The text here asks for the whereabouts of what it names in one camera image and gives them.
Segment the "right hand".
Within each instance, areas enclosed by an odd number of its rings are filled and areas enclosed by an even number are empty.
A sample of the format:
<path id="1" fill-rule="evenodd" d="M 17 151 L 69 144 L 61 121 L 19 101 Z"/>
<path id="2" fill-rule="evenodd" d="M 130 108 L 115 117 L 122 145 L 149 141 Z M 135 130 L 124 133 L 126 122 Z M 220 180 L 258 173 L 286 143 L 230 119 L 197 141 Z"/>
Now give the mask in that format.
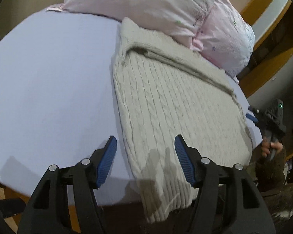
<path id="1" fill-rule="evenodd" d="M 261 143 L 261 155 L 263 157 L 268 157 L 272 150 L 275 150 L 275 155 L 279 154 L 283 150 L 283 144 L 279 141 L 269 142 L 267 137 L 263 137 Z"/>

